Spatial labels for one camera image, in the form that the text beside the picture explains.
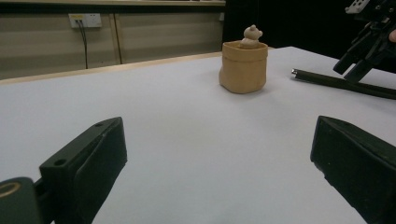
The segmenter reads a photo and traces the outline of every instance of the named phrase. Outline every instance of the white tabletop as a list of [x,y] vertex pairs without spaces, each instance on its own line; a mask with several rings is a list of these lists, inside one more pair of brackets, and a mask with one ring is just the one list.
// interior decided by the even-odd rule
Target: white tabletop
[[[359,224],[309,154],[319,115],[396,145],[396,102],[294,80],[336,60],[269,51],[262,91],[219,85],[221,58],[0,85],[0,180],[29,176],[94,123],[121,116],[129,161],[94,223]],[[396,75],[363,80],[396,89]]]

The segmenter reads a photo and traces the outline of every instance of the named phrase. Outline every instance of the small figurine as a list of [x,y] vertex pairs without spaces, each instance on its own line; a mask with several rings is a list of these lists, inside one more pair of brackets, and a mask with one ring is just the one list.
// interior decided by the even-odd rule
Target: small figurine
[[256,49],[259,46],[259,38],[262,36],[262,31],[257,29],[256,25],[251,25],[244,32],[244,39],[241,41],[241,49]]

